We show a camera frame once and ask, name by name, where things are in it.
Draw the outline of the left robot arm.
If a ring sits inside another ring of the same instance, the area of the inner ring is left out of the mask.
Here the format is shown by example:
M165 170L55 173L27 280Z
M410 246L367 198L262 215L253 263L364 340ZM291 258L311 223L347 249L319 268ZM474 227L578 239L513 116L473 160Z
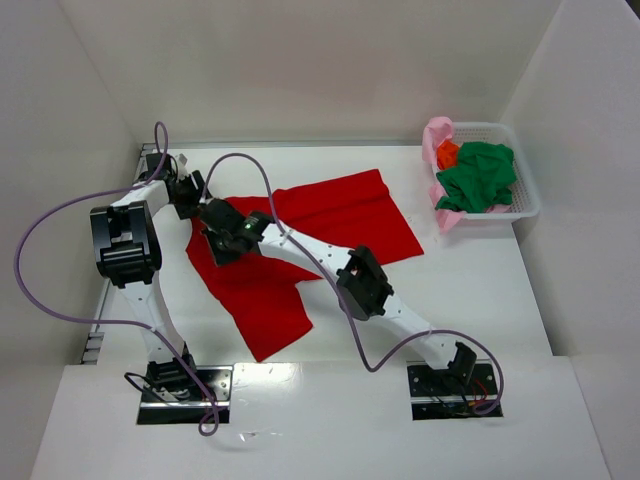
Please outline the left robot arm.
M161 158L160 153L147 155L147 170L132 190L92 209L90 225L99 273L119 289L134 320L143 325L145 394L159 402L180 402L197 397L197 384L185 371L196 367L161 291L162 253L153 217L167 205L181 220L194 217L204 180L199 171L187 170L184 155L169 156L165 163Z

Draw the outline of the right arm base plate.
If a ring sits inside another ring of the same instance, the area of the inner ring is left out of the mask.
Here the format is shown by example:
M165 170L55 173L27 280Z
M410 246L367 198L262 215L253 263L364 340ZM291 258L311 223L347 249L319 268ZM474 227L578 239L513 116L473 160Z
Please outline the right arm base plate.
M406 372L414 421L503 416L500 401L492 407L500 384L488 361L477 363L468 380L456 379L447 370L434 370L424 362L409 362Z

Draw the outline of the green t-shirt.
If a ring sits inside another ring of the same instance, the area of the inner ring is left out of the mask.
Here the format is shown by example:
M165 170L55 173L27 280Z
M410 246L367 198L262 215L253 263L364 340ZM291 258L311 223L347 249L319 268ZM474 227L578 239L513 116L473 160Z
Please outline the green t-shirt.
M457 153L457 164L436 174L444 189L437 210L485 213L513 202L511 185L517 180L515 155L504 144L466 142Z

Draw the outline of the orange t-shirt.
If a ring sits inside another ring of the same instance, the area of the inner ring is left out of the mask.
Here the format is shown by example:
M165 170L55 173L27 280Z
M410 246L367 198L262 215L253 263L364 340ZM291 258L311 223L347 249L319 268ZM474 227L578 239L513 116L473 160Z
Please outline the orange t-shirt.
M458 152L460 147L450 140L445 140L436 151L437 167L439 170L447 170L458 164Z

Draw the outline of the red t-shirt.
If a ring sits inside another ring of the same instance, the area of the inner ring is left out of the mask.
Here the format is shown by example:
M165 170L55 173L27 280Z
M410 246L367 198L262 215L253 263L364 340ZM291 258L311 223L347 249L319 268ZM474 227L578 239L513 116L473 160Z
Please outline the red t-shirt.
M244 215L276 212L283 223L326 243L365 245L381 264L423 253L377 169L278 189L272 200L253 196L228 201ZM311 330L297 285L314 279L314 274L256 254L218 267L203 230L202 222L193 220L187 256L210 293L233 317L256 361L266 360Z

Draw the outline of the pink t-shirt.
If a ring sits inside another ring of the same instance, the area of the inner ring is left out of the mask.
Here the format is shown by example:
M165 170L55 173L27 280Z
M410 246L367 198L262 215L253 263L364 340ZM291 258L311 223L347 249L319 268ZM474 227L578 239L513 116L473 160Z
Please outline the pink t-shirt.
M423 130L422 136L422 160L430 167L437 166L437 149L446 141L452 140L454 134L453 121L444 116L433 117ZM438 180L429 188L429 198L433 207L445 196L445 189ZM452 211L449 209L436 209L436 221L441 234L448 233L465 216L465 211Z

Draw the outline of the white plastic basket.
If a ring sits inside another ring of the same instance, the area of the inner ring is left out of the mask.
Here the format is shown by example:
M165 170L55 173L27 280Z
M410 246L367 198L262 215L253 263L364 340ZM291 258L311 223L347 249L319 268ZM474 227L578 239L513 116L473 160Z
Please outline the white plastic basket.
M494 206L486 213L471 214L457 224L464 226L479 225L481 222L513 223L515 221L535 217L540 211L540 199L515 133L506 125L490 122L454 122L453 143L462 146L466 142L485 142L504 144L511 148L515 155L514 170L517 180L511 185L513 202L509 206ZM433 175L439 172L438 167L431 167Z

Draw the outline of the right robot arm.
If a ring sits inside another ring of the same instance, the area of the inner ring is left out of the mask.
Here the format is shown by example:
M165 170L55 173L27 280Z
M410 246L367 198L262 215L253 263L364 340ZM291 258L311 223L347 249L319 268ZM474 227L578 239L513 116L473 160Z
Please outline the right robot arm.
M323 242L282 223L276 214L254 211L245 216L219 198L199 205L199 220L218 266L248 255L275 259L325 279L347 317L365 368L374 373L405 346L427 363L430 375L446 387L466 387L477 354L462 341L441 340L449 330L439 330L394 291L373 251L365 245L348 248ZM366 359L356 323L370 322L399 339L376 365Z

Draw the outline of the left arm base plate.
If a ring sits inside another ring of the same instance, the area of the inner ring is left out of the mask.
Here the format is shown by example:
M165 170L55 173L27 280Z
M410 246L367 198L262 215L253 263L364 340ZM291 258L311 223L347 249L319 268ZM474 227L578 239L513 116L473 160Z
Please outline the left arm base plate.
M234 367L203 366L197 370L200 381L208 388L216 400L219 420L222 425L230 420L230 401ZM211 413L208 397L197 385L181 390L168 390L149 383L151 375L142 379L138 374L127 373L135 382L140 393L136 418L137 425L197 425L203 416Z

